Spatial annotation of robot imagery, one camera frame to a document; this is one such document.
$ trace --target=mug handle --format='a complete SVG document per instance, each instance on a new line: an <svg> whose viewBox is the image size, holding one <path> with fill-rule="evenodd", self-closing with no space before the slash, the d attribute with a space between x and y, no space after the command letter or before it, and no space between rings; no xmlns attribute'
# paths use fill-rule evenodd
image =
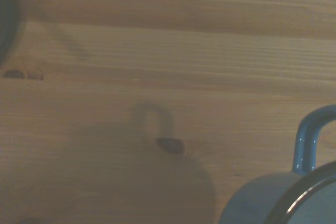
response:
<svg viewBox="0 0 336 224"><path fill-rule="evenodd" d="M336 120L336 105L321 107L303 118L296 135L292 172L306 175L315 169L320 131L333 120Z"/></svg>

